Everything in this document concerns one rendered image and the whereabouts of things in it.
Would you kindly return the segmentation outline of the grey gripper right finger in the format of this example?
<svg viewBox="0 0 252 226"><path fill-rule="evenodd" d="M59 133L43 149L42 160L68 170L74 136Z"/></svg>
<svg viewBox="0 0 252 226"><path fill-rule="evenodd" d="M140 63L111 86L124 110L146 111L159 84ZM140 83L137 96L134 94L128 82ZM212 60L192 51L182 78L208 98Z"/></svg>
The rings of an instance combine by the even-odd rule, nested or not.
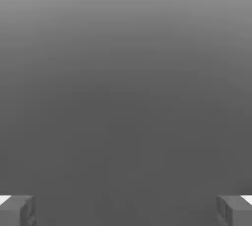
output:
<svg viewBox="0 0 252 226"><path fill-rule="evenodd" d="M218 226L252 226L252 195L217 196Z"/></svg>

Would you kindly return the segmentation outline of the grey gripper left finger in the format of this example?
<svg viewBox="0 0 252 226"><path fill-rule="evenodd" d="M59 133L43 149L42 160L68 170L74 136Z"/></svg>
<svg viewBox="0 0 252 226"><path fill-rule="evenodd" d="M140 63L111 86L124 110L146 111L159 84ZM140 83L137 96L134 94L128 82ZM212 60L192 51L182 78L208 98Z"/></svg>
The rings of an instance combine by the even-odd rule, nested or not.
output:
<svg viewBox="0 0 252 226"><path fill-rule="evenodd" d="M0 195L0 226L37 226L36 197Z"/></svg>

